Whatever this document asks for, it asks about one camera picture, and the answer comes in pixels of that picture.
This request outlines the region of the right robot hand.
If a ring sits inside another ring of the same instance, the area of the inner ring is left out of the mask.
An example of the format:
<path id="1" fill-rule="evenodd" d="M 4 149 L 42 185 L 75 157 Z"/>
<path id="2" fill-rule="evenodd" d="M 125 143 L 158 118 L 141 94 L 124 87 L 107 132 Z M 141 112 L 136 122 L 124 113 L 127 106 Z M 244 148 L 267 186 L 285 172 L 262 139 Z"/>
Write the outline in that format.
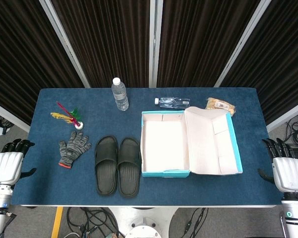
<path id="1" fill-rule="evenodd" d="M 259 176 L 273 183 L 282 193 L 298 193 L 298 159 L 290 145 L 281 139 L 262 139 L 272 165 L 273 176 L 268 176 L 262 169 L 258 169 Z"/>

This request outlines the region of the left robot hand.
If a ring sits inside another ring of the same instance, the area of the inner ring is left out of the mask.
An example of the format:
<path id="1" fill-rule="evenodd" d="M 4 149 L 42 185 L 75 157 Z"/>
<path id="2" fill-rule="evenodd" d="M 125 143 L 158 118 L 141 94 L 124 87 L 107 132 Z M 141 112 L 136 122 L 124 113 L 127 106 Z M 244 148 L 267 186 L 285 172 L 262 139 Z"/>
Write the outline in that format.
<path id="1" fill-rule="evenodd" d="M 14 186 L 20 179 L 32 176 L 36 168 L 22 172 L 23 159 L 35 143 L 27 139 L 15 139 L 7 143 L 0 152 L 0 184 Z"/>

